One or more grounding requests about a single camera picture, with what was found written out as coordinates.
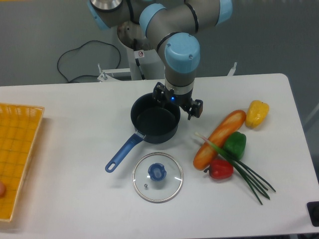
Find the yellow bell pepper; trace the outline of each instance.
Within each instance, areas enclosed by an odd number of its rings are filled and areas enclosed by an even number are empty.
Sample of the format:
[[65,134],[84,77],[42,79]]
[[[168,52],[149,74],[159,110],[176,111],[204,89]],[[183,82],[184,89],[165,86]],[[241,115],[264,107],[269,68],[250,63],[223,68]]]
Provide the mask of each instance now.
[[269,105],[261,101],[252,101],[250,103],[245,125],[249,128],[255,128],[261,124],[269,111]]

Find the blue pan handle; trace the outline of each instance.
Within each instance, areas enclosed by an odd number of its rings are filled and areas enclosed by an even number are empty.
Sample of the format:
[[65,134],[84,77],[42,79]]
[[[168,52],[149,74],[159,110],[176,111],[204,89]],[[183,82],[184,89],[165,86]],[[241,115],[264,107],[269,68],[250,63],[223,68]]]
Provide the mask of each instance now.
[[128,139],[128,141],[125,142],[122,148],[115,154],[111,161],[105,166],[105,171],[107,171],[108,173],[112,173],[117,168],[117,166],[119,166],[126,155],[128,155],[132,148],[143,141],[144,137],[144,135],[138,132],[134,133]]

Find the black saucepan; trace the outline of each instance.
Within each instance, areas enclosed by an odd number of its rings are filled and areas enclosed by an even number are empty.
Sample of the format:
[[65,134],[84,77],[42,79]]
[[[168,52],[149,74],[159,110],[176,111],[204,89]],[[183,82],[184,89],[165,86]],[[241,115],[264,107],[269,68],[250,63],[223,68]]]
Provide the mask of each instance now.
[[131,109],[131,121],[136,132],[106,165],[108,173],[113,172],[131,149],[142,141],[163,143],[174,136],[180,119],[179,106],[166,103],[162,106],[152,98],[152,93],[138,98]]

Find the green bell pepper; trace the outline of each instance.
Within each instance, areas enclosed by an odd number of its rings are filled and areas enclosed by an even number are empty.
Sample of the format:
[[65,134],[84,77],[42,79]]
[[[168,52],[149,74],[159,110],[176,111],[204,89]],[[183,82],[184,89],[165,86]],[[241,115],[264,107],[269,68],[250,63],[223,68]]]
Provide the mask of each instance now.
[[246,135],[236,131],[228,137],[223,149],[240,160],[244,156],[245,147]]

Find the glass lid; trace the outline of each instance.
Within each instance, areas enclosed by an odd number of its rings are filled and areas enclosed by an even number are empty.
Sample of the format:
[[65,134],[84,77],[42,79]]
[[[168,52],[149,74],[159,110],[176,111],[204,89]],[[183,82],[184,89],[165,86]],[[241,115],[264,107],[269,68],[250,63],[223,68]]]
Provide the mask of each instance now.
[[183,171],[177,161],[166,153],[150,153],[141,158],[133,170],[136,192],[152,203],[172,199],[183,184]]

